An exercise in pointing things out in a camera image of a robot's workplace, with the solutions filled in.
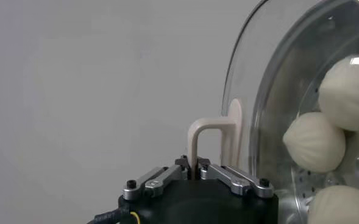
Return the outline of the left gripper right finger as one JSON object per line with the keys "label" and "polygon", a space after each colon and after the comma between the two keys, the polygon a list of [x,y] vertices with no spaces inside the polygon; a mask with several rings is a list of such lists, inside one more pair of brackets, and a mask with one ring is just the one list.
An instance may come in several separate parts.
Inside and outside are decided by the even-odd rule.
{"label": "left gripper right finger", "polygon": [[218,180],[235,195],[246,196],[252,192],[259,198],[274,196],[274,186],[267,178],[257,178],[232,166],[212,164],[209,159],[201,157],[197,158],[197,165],[202,180]]}

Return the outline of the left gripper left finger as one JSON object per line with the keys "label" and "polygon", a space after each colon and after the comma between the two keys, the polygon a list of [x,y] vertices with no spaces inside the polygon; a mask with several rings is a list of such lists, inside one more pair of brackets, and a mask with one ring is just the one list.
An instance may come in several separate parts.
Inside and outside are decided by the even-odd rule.
{"label": "left gripper left finger", "polygon": [[135,201],[142,195],[158,197],[174,180],[188,179],[188,158],[182,155],[171,167],[155,167],[136,180],[128,180],[123,189],[123,198]]}

